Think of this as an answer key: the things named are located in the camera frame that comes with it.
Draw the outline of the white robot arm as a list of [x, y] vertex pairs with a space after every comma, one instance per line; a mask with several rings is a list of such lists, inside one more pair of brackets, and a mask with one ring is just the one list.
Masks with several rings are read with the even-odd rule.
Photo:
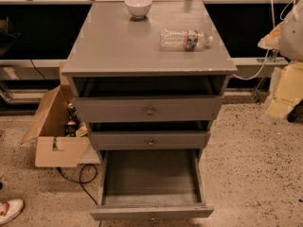
[[277, 49], [290, 60], [272, 74], [270, 95], [264, 104], [264, 117], [285, 119], [303, 100], [303, 0], [300, 0], [269, 34], [258, 42], [263, 49]]

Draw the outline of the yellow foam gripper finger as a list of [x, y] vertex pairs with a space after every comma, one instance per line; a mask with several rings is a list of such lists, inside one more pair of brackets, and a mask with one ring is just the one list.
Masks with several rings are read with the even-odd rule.
[[282, 25], [283, 23], [279, 23], [277, 26], [275, 26], [269, 34], [258, 42], [258, 47], [267, 50], [279, 49], [279, 39]]
[[275, 68], [269, 95], [263, 104], [262, 119], [274, 123], [286, 119], [303, 100], [303, 62], [292, 61], [283, 69]]

